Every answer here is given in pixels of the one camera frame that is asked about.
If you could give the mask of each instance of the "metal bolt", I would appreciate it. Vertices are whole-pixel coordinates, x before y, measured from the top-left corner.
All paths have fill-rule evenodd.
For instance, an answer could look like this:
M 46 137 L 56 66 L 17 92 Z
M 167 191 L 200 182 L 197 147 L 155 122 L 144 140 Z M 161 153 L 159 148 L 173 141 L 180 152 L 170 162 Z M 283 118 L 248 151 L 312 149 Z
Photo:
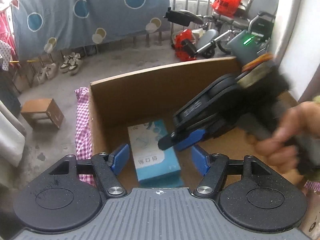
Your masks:
M 118 187 L 118 186 L 115 186 L 115 187 L 111 187 L 108 189 L 108 192 L 111 194 L 111 195 L 119 195 L 121 193 L 123 193 L 123 188 L 121 187 Z
M 212 191 L 213 191 L 212 188 L 210 188 L 208 186 L 200 186 L 197 188 L 197 192 L 200 194 L 209 194 Z

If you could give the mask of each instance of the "gray ribbed surface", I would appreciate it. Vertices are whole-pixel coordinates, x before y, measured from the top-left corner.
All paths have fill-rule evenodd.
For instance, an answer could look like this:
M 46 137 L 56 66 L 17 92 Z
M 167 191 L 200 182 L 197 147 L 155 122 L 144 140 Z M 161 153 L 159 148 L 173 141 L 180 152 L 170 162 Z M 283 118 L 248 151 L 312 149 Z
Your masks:
M 63 234 L 23 231 L 23 240 L 307 240 L 293 229 L 279 234 L 243 230 L 227 221 L 213 201 L 193 197 L 188 189 L 134 188 L 126 197 L 108 200 L 99 215 L 85 226 Z

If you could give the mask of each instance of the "brown stool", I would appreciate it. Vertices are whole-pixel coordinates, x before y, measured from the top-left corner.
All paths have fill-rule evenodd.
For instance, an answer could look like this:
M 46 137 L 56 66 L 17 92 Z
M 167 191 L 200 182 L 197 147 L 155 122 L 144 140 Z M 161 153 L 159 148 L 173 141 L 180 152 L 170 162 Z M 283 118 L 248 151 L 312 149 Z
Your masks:
M 64 118 L 53 98 L 41 98 L 27 101 L 21 110 L 21 115 L 33 128 L 36 120 L 50 119 L 57 128 L 60 128 Z

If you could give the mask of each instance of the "red plastic bag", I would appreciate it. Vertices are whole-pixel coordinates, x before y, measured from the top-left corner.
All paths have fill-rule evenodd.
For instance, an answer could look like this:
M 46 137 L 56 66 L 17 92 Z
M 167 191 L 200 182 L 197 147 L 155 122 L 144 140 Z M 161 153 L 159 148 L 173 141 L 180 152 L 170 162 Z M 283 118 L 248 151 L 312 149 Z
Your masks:
M 214 0 L 212 8 L 218 14 L 232 17 L 238 9 L 241 0 Z

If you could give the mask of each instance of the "blue and white box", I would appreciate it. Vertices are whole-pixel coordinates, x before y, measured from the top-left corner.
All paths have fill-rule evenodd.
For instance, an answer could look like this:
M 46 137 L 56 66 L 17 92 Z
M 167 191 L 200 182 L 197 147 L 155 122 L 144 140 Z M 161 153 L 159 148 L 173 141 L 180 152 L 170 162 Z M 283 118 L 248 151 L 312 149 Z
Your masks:
M 167 134 L 163 120 L 128 127 L 138 181 L 146 187 L 181 187 L 180 165 L 173 147 L 162 151 L 158 141 Z

